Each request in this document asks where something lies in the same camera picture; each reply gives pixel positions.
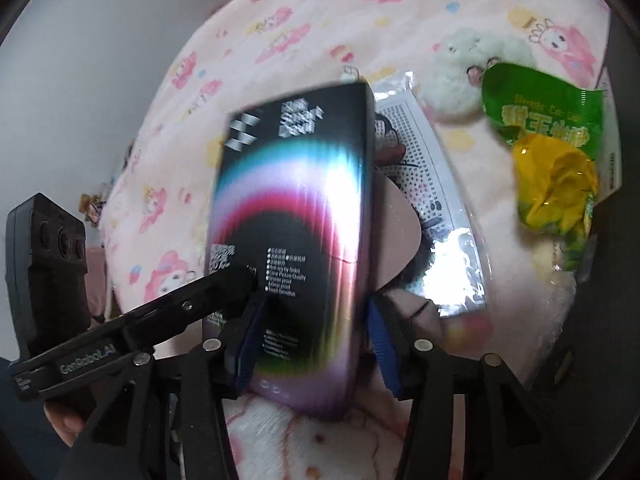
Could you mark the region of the person's left hand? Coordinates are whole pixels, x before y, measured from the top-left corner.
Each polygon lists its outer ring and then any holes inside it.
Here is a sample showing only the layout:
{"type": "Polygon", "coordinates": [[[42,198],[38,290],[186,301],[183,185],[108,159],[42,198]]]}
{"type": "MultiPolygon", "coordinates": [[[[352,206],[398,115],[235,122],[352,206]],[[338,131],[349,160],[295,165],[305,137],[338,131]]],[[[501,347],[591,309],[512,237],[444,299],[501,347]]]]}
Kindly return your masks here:
{"type": "Polygon", "coordinates": [[[43,411],[58,437],[67,446],[73,446],[85,427],[82,418],[68,408],[51,402],[44,404],[43,411]]]}

